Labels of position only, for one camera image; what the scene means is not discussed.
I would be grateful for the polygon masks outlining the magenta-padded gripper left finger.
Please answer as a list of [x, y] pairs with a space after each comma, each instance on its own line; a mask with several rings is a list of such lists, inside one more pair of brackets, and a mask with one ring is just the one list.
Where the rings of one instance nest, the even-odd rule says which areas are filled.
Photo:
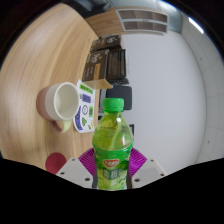
[[94, 149], [87, 150], [79, 158], [70, 158], [57, 172], [57, 176], [78, 186], [96, 189], [98, 179]]

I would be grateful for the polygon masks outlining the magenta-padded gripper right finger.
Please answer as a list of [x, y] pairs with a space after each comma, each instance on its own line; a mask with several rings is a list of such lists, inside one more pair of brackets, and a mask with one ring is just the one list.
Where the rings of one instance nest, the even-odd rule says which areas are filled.
[[131, 150], [128, 168], [129, 189], [141, 188], [165, 176], [165, 170], [155, 159], [147, 159], [135, 148]]

